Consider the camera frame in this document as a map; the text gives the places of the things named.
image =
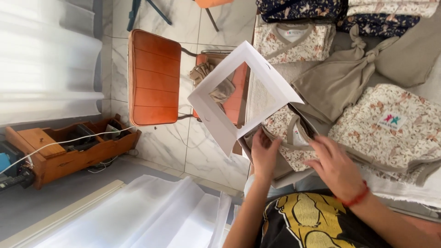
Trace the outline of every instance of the clothing label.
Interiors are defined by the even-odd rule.
[[[306,30],[291,29],[285,31],[285,36],[302,36]]]
[[[404,115],[386,111],[383,116],[378,120],[377,124],[384,128],[390,128],[394,131],[398,131],[400,127],[406,122],[406,120],[407,117]]]
[[[307,147],[309,143],[299,134],[299,129],[297,128],[297,124],[294,125],[292,129],[292,144],[298,147]]]

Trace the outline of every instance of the red string bracelet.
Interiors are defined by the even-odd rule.
[[[367,196],[367,194],[370,191],[365,180],[363,180],[363,183],[364,183],[365,188],[363,189],[363,191],[359,195],[354,197],[352,200],[346,202],[336,196],[334,196],[334,198],[337,199],[339,202],[341,202],[346,207],[351,207],[353,205],[360,203],[361,201],[363,201],[363,199]]]

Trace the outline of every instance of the forearm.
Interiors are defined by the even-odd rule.
[[[271,181],[255,178],[225,239],[224,248],[250,248],[256,240]]]
[[[351,211],[394,248],[441,247],[441,243],[401,218],[369,193]]]

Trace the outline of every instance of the white sheer curtain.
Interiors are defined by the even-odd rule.
[[[217,248],[231,198],[143,175],[27,248]]]
[[[0,0],[0,127],[99,114],[93,0]]]

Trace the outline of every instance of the orange chair seat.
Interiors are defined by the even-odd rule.
[[[196,64],[205,63],[209,54],[198,54],[196,56]],[[240,104],[242,102],[243,88],[247,78],[248,65],[244,62],[236,68],[233,75],[232,83],[236,87],[234,93],[222,105],[225,109],[225,114],[233,124],[237,124],[239,119]],[[193,109],[193,116],[199,118],[198,113]]]
[[[175,123],[181,45],[135,29],[129,35],[129,118],[135,126]]]

